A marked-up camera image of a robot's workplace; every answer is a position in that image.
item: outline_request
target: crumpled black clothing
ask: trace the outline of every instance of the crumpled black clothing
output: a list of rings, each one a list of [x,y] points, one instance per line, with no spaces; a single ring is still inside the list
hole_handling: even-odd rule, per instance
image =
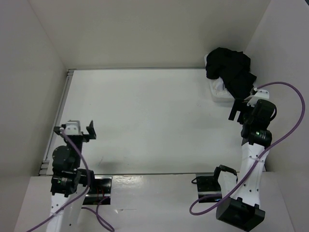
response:
[[[234,98],[245,99],[250,95],[256,76],[250,73],[251,59],[243,52],[218,47],[207,56],[207,78],[221,77]]]

